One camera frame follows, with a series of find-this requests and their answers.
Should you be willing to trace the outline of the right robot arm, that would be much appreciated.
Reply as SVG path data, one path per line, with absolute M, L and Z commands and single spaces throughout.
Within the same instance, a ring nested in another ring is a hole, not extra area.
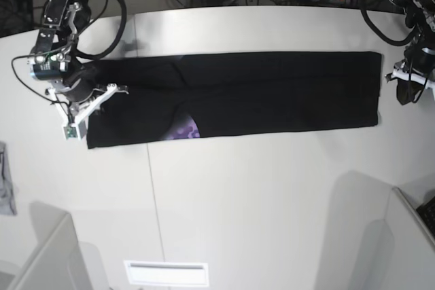
M 120 42 L 127 21 L 125 0 L 116 0 L 120 6 L 121 19 L 114 40 L 98 54 L 87 54 L 77 48 L 80 36 L 96 22 L 91 17 L 88 0 L 48 0 L 43 7 L 42 24 L 30 54 L 25 56 L 31 74 L 37 80 L 54 85 L 54 96 L 42 99 L 59 105 L 72 120 L 71 107 L 91 99 L 95 92 L 85 79 L 89 70 L 81 59 L 101 60 L 112 53 Z

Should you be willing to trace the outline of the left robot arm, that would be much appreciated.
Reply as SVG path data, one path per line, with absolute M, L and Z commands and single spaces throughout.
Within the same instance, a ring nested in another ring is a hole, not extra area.
M 428 88 L 434 83 L 434 0 L 389 0 L 404 10 L 405 25 L 410 30 L 402 40 L 387 37 L 368 15 L 367 1 L 359 0 L 364 22 L 385 43 L 404 47 L 404 59 L 391 76 Z

